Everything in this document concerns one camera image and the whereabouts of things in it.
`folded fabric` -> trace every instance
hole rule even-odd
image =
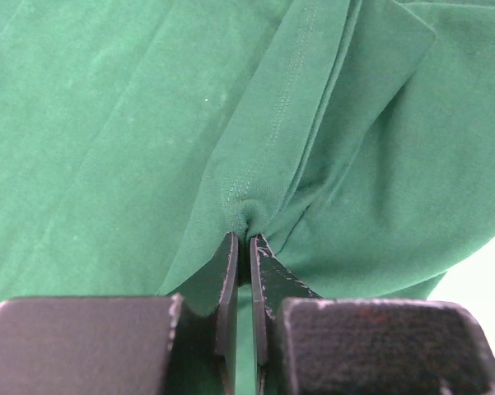
[[[426,298],[495,235],[495,0],[0,2],[0,300],[166,293],[231,230]]]

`green t-shirt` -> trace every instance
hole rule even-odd
[[[166,293],[230,230],[426,298],[495,235],[495,1],[0,0],[0,301]]]

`green fabric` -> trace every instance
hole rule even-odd
[[[495,235],[495,1],[403,3],[0,0],[0,301],[164,293],[229,230],[426,298]]]

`wrinkled fabric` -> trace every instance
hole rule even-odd
[[[0,301],[160,295],[231,230],[426,298],[495,235],[495,0],[0,1]]]

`white background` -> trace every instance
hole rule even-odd
[[[454,266],[428,299],[465,307],[480,323],[495,355],[495,238]]]

